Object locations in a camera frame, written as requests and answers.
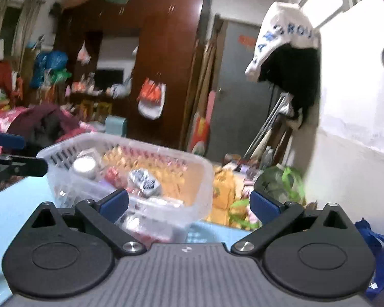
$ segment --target blue table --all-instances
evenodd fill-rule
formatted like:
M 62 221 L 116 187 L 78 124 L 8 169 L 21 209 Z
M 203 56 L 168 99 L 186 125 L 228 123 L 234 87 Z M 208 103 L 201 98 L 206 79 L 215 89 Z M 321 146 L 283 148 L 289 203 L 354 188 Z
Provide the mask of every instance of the blue table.
M 0 304 L 10 295 L 2 273 L 2 257 L 8 245 L 41 202 L 54 201 L 47 179 L 29 177 L 0 192 Z M 186 243 L 224 242 L 228 248 L 248 234 L 246 231 L 197 222 Z

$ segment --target gray door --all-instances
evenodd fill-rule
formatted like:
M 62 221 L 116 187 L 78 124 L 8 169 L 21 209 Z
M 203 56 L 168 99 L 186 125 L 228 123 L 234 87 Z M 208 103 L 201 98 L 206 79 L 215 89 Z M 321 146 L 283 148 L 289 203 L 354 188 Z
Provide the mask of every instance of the gray door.
M 217 93 L 210 121 L 206 157 L 221 162 L 225 154 L 243 156 L 266 121 L 272 86 L 249 82 L 244 74 L 254 48 L 239 42 L 240 36 L 257 38 L 260 27 L 228 21 Z

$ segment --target blue bag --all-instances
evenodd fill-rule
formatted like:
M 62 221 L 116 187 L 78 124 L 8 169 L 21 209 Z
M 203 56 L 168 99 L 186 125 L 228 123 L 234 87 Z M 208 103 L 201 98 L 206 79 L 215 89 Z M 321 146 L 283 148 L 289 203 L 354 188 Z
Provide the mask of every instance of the blue bag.
M 48 56 L 48 53 L 41 52 L 37 55 L 36 60 L 34 61 L 33 78 L 30 81 L 30 87 L 33 89 L 38 89 L 44 81 L 44 70 Z
M 371 226 L 364 218 L 355 223 L 355 227 L 363 236 L 365 242 L 371 249 L 376 258 L 376 272 L 374 279 L 366 290 L 366 296 L 369 300 L 373 300 L 384 289 L 384 235 L 374 233 Z
M 47 57 L 46 69 L 64 69 L 68 62 L 68 56 L 61 51 L 52 51 Z

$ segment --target wooden wardrobe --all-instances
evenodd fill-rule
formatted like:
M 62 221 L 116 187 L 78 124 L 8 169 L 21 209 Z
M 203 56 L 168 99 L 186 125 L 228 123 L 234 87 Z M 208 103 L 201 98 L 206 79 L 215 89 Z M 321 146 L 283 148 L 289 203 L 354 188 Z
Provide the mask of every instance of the wooden wardrobe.
M 182 148 L 209 14 L 209 0 L 129 0 L 126 5 L 90 0 L 63 12 L 54 49 L 68 54 L 67 69 L 79 81 L 83 73 L 96 71 L 103 36 L 139 37 L 131 94 L 113 103 L 113 114 L 127 118 L 129 138 Z M 84 41 L 91 55 L 86 66 L 77 62 Z M 167 86 L 163 113 L 154 121 L 142 117 L 137 108 L 147 77 Z

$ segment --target logo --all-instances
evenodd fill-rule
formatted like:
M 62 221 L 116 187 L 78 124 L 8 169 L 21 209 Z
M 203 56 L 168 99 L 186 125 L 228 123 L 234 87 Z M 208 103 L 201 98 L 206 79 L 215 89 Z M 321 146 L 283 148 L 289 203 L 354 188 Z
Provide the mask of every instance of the logo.
M 184 253 L 189 253 L 189 252 L 192 251 L 192 248 L 189 247 L 189 246 L 187 246 L 187 247 L 185 247 L 185 248 L 182 248 L 182 251 L 183 251 Z

